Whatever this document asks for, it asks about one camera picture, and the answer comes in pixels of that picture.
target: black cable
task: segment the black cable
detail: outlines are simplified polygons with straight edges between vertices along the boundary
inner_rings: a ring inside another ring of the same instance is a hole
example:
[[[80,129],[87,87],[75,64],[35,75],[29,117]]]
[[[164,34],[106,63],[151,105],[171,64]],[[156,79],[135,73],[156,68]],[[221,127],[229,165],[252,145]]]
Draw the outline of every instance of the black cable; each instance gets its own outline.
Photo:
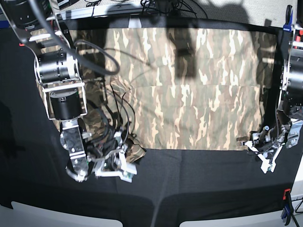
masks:
[[[127,117],[126,136],[125,136],[125,138],[124,138],[124,140],[123,140],[123,143],[125,143],[126,140],[127,140],[127,137],[128,137],[128,133],[129,133],[129,116],[128,116],[128,112],[127,112],[126,108],[123,106],[122,102],[121,102],[120,100],[116,99],[116,97],[115,97],[114,94],[112,94],[112,93],[110,93],[110,92],[108,92],[108,94],[111,95],[111,96],[112,96],[112,97],[113,97],[113,98],[122,106],[122,108],[123,108],[124,111],[125,111],[125,114],[126,114],[126,117]]]
[[[297,219],[295,218],[294,214],[291,214],[291,216],[292,216],[292,218],[294,220],[295,226],[300,227],[300,225],[299,225]]]
[[[150,7],[151,0],[141,0],[141,1],[140,1],[140,4],[141,4],[141,6],[143,7],[143,11],[146,9],[145,12],[147,12],[148,9],[152,9],[152,10],[154,10],[154,11],[157,11],[158,13],[163,13],[163,14],[167,14],[167,13],[168,13],[168,12],[160,11],[160,10],[157,9],[156,7]]]
[[[206,19],[208,19],[208,15],[207,15],[207,13],[205,12],[205,10],[196,2],[196,1],[194,1],[194,0],[191,0],[193,3],[195,3],[203,12],[204,12],[204,14],[205,14],[205,16],[206,16]]]
[[[124,96],[125,96],[125,94],[126,94],[126,92],[122,95],[122,100],[121,100],[122,105],[123,105],[123,101],[124,101]]]
[[[303,203],[303,199],[300,202],[300,204],[296,207],[296,209],[294,210],[297,214],[303,214],[303,211],[298,211],[298,209],[300,208],[300,206],[302,205],[302,203]]]
[[[91,17],[93,17],[94,16],[94,11],[95,11],[95,6],[98,6],[102,0],[97,0],[97,1],[84,0],[84,1],[87,2],[86,7],[92,7],[92,6],[94,7],[93,12],[91,14]]]
[[[116,102],[117,111],[118,111],[118,114],[120,115],[122,107],[121,107],[121,109],[119,110],[119,106],[118,106],[118,102],[117,102],[117,99],[116,99],[116,95],[115,95],[115,93],[114,93],[114,88],[113,88],[112,85],[110,85],[110,87],[112,88],[113,94],[114,94],[114,96],[115,96],[115,102]]]
[[[276,139],[278,140],[279,137],[279,123],[278,123],[278,116],[277,116],[277,106],[279,105],[279,97],[280,95],[277,96],[276,99],[276,105],[275,105],[275,117],[276,117]]]
[[[270,148],[268,148],[267,150],[265,150],[265,151],[260,151],[260,152],[257,152],[257,153],[255,153],[254,151],[248,151],[247,152],[247,154],[248,155],[263,155],[265,152],[267,152],[267,151],[269,151],[271,149],[271,147]],[[271,154],[271,158],[273,158],[274,156],[273,156],[273,154],[272,154],[272,152],[267,152],[268,154]]]
[[[119,66],[119,63],[116,61],[116,59],[114,59],[114,57],[112,57],[109,53],[105,52],[101,47],[99,47],[99,46],[97,46],[95,44],[92,44],[91,42],[86,41],[84,39],[78,39],[78,40],[76,40],[75,43],[74,43],[74,45],[77,46],[78,44],[86,44],[87,46],[95,48],[96,50],[100,51],[104,56],[108,57],[116,65],[116,71],[114,71],[114,72],[107,71],[106,69],[100,67],[101,69],[103,69],[106,72],[108,72],[107,74],[99,72],[100,74],[113,76],[113,75],[117,74],[120,71],[120,66]]]
[[[186,2],[184,2],[184,1],[182,0],[182,5],[184,5],[184,6],[187,7],[188,9],[190,9],[191,12],[194,13],[195,16],[196,16],[196,12],[193,10],[193,8],[191,8],[191,6],[190,6],[189,4],[187,4]]]
[[[112,57],[110,56],[108,53],[106,53],[101,47],[98,47],[90,42],[87,41],[82,41],[82,42],[78,42],[78,43],[85,43],[87,45],[90,45],[91,47],[96,48],[97,50],[99,50],[100,52],[102,52],[105,56],[107,56],[110,60],[112,60],[114,62],[114,64],[116,65],[116,70],[115,71],[108,71],[105,68],[102,68],[98,65],[96,65],[95,63],[92,63],[91,61],[85,59],[83,56],[79,55],[78,53],[76,53],[75,50],[72,50],[71,48],[69,48],[62,40],[60,37],[58,37],[55,32],[52,30],[52,28],[48,25],[44,15],[42,14],[42,10],[40,9],[38,3],[36,0],[28,0],[32,11],[35,15],[35,17],[37,18],[37,20],[39,21],[39,23],[41,24],[41,26],[51,35],[51,37],[54,39],[54,41],[62,47],[62,49],[67,52],[68,54],[70,54],[71,56],[73,56],[75,59],[77,59],[81,64],[83,64],[84,66],[86,66],[87,68],[93,70],[94,72],[100,73],[102,75],[116,75],[119,71],[120,71],[120,66],[118,64],[118,62]]]
[[[184,12],[189,12],[189,13],[193,13],[195,15],[195,17],[197,18],[197,13],[191,11],[191,10],[186,10],[186,9],[178,9],[179,11],[184,11]]]
[[[126,92],[122,95],[122,103],[123,103],[123,101],[124,101],[124,96],[126,95]],[[134,108],[126,101],[126,103],[129,105],[129,107],[132,109],[132,111],[133,111],[133,113],[134,113],[134,122],[136,122],[136,113],[135,113],[135,111],[134,111]]]
[[[114,137],[115,129],[112,126],[109,126],[109,136],[105,143],[103,143],[103,149],[105,150],[105,155],[107,151],[111,151],[115,149],[116,146],[116,139]]]

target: cable bundle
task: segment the cable bundle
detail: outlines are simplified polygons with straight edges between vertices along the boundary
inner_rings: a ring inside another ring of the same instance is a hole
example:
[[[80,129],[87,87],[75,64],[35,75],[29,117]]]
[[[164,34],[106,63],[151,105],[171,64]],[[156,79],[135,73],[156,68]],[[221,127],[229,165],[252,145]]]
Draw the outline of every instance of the cable bundle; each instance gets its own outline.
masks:
[[[205,14],[206,18],[208,18],[207,13],[205,10],[194,0],[191,0],[194,2]],[[165,5],[163,9],[159,8],[159,2],[157,0],[141,0],[142,5],[142,13],[146,12],[147,14],[164,14],[168,16],[169,14],[173,12],[189,12],[195,15],[197,18],[197,13],[193,10],[193,8],[186,3],[184,0],[166,0],[161,1],[161,4]]]

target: wire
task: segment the wire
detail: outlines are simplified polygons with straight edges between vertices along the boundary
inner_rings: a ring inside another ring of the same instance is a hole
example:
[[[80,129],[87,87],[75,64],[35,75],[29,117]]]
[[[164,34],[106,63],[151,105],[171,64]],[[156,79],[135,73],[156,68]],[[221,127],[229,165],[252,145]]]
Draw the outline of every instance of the wire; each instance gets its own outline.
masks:
[[[294,220],[295,226],[300,227],[300,225],[299,225],[297,219],[295,218],[294,214],[291,214],[291,216],[292,216],[292,218]]]
[[[122,103],[120,100],[116,99],[116,97],[115,97],[115,95],[114,95],[114,92],[113,92],[113,93],[108,92],[108,94],[111,95],[111,96],[112,96],[112,97],[113,97],[113,98],[122,106],[122,108],[123,108],[124,111],[125,111],[125,114],[126,114],[126,117],[127,117],[126,136],[125,136],[125,138],[124,138],[124,140],[123,140],[123,143],[125,143],[125,142],[126,142],[126,139],[127,139],[127,137],[128,137],[128,133],[129,133],[129,116],[128,116],[128,112],[127,112],[126,108],[124,107],[123,103]]]
[[[124,101],[124,96],[125,96],[126,92],[122,95],[122,101],[121,101],[121,104],[123,105],[123,101]]]
[[[92,6],[94,7],[93,8],[93,12],[91,14],[91,17],[93,17],[94,16],[94,11],[95,11],[95,6],[98,6],[102,0],[98,0],[98,1],[87,1],[87,0],[84,0],[84,1],[87,2],[86,7],[92,7]]]
[[[55,32],[52,30],[52,28],[49,26],[49,24],[47,23],[44,15],[42,14],[42,10],[40,10],[40,7],[37,3],[36,0],[28,0],[32,11],[35,15],[35,17],[37,18],[37,20],[39,21],[39,23],[42,25],[42,27],[51,35],[51,37],[54,39],[54,41],[62,47],[62,49],[67,52],[68,54],[70,54],[71,56],[73,56],[73,58],[78,59],[79,62],[81,62],[81,64],[83,64],[84,66],[86,66],[87,68],[93,70],[94,72],[97,72],[99,74],[102,75],[116,75],[119,71],[120,71],[120,66],[118,64],[118,62],[112,57],[110,56],[108,53],[106,53],[101,47],[94,45],[90,42],[84,41],[84,40],[78,40],[78,42],[76,41],[76,43],[85,43],[87,45],[90,45],[93,48],[96,48],[97,50],[99,50],[101,53],[103,53],[105,56],[107,56],[111,61],[113,61],[113,63],[116,65],[116,70],[115,71],[108,71],[105,68],[102,68],[98,65],[96,65],[95,63],[92,63],[91,61],[85,59],[83,56],[79,55],[75,50],[72,50],[71,48],[69,48],[65,43],[63,43],[63,41],[61,40],[60,37],[58,37]]]
[[[265,151],[260,151],[260,152],[257,152],[257,153],[255,153],[254,151],[248,151],[247,154],[248,155],[260,155],[260,154],[263,155],[264,153],[268,153],[268,154],[271,154],[271,158],[273,158],[274,156],[273,156],[272,152],[268,152],[270,149],[271,149],[271,147],[268,148]]]
[[[277,106],[279,105],[279,96],[276,98],[276,105],[275,105],[275,117],[276,117],[276,139],[278,140],[279,137],[279,123],[278,123],[278,116],[277,116]]]
[[[118,113],[120,114],[120,113],[121,113],[122,107],[121,107],[121,109],[120,109],[120,111],[119,111],[119,106],[118,106],[118,102],[117,102],[115,93],[114,93],[114,96],[115,96],[116,107],[117,107]]]
[[[191,0],[193,3],[195,3],[203,12],[204,12],[204,14],[205,14],[205,16],[206,16],[206,19],[208,19],[208,15],[207,15],[207,13],[205,12],[205,10],[196,2],[196,1],[194,1],[194,0]]]
[[[104,75],[110,75],[110,76],[113,76],[113,75],[116,75],[119,71],[120,71],[120,66],[119,66],[119,63],[116,61],[116,59],[114,59],[114,57],[112,57],[110,54],[108,54],[107,52],[105,52],[101,47],[95,45],[95,44],[92,44],[91,42],[89,41],[86,41],[84,39],[78,39],[77,41],[75,41],[74,45],[77,46],[78,44],[86,44],[87,46],[90,46],[92,48],[95,48],[96,50],[100,51],[102,54],[104,54],[106,57],[108,57],[115,65],[116,65],[116,71],[107,71],[106,69],[100,67],[103,71],[106,71],[106,73],[101,73],[101,72],[98,72],[100,74],[104,74]]]
[[[163,13],[163,14],[168,15],[169,13],[171,13],[173,11],[184,11],[184,12],[193,13],[195,15],[195,17],[197,18],[197,13],[192,9],[192,7],[188,3],[184,2],[184,0],[178,0],[177,2],[168,2],[168,3],[171,3],[171,4],[170,5],[167,4],[166,11],[163,12],[156,7],[155,0],[141,0],[140,4],[142,5],[142,14],[144,11],[149,15],[158,14],[158,13],[160,13],[160,14]],[[198,5],[198,6],[205,13],[206,18],[208,18],[208,15],[205,12],[205,10],[200,5]]]
[[[298,209],[300,208],[300,206],[302,205],[302,203],[303,203],[303,199],[300,202],[300,204],[296,207],[296,209],[294,210],[297,214],[303,214],[303,211],[298,211]]]

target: metal bracket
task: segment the metal bracket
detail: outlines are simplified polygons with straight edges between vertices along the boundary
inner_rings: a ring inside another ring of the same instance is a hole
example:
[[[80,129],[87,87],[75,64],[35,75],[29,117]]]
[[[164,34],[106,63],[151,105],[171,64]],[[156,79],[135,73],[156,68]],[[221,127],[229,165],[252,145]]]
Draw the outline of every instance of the metal bracket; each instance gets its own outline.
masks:
[[[287,136],[286,148],[292,148],[293,146],[298,144],[300,138],[300,130],[303,125],[302,120],[291,119],[292,126]]]
[[[266,174],[268,171],[270,171],[270,172],[272,172],[272,173],[274,172],[275,167],[276,167],[276,158],[277,158],[278,155],[280,154],[280,151],[281,151],[282,147],[283,147],[283,146],[280,146],[280,147],[276,150],[276,152],[275,152],[275,154],[274,154],[272,160],[266,159],[265,156],[264,156],[264,154],[259,154],[259,155],[258,155],[258,157],[259,157],[259,158],[261,159],[261,161],[262,161],[261,170],[263,171],[263,173]]]
[[[78,119],[62,122],[60,134],[62,146],[68,150],[72,168],[75,173],[66,168],[67,174],[76,181],[83,181],[88,176],[89,166],[79,130]]]
[[[253,152],[256,152],[256,153],[259,152],[258,149],[253,146],[252,141],[247,141],[244,145],[246,145]],[[282,147],[283,146],[278,147],[278,149],[276,150],[272,160],[271,159],[266,159],[264,154],[258,154],[258,157],[262,161],[261,170],[263,171],[263,173],[266,174],[268,171],[271,171],[272,173],[274,172],[275,167],[276,167],[276,158],[278,157]]]
[[[86,105],[87,101],[86,101],[86,93],[85,93],[84,85],[85,85],[84,82],[82,82],[81,80],[78,80],[78,82],[72,83],[72,84],[43,88],[42,91],[44,93],[44,106],[45,106],[45,109],[46,109],[48,119],[49,120],[55,120],[55,117],[53,115],[53,109],[52,109],[49,93],[51,91],[59,91],[59,90],[65,90],[65,89],[70,89],[70,88],[81,88],[82,102],[83,102],[81,116],[87,115],[87,105]]]
[[[104,164],[105,161],[103,159],[96,163],[95,176],[118,176],[122,181],[131,183],[133,175],[137,175],[135,164],[127,163],[125,154],[122,152],[119,152],[119,158],[116,158],[116,164],[119,167],[116,171],[103,171]]]

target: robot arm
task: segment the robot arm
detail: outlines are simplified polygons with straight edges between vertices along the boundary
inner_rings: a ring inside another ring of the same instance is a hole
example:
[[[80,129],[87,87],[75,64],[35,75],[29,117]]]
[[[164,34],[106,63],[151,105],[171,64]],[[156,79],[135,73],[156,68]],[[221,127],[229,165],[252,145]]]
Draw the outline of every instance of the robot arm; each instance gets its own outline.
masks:
[[[137,171],[134,164],[126,162],[128,147],[125,143],[127,136],[122,140],[124,130],[106,130],[101,138],[92,140],[92,134],[85,131],[81,119],[88,111],[79,63],[102,75],[115,75],[119,72],[117,61],[87,41],[73,43],[65,24],[59,24],[60,15],[54,14],[49,0],[0,0],[0,7],[19,40],[35,55],[35,76],[43,88],[47,116],[49,120],[60,121],[60,142],[69,152],[67,174],[78,182],[85,181],[92,173],[95,176],[119,176],[121,180],[131,182]],[[31,35],[41,26],[47,33]],[[114,62],[116,70],[107,71],[79,55],[74,44],[83,43],[104,53]],[[41,51],[53,46],[60,49]],[[98,110],[102,120],[108,121],[102,110]]]
[[[297,16],[295,11],[288,14],[293,17],[288,29],[293,34],[281,75],[276,125],[272,129],[265,126],[260,133],[252,134],[251,141],[244,143],[250,153],[258,155],[263,161],[261,169],[264,173],[274,171],[275,159],[283,145],[286,148],[297,145],[303,125],[303,42],[300,38],[303,35],[303,1],[298,0]]]

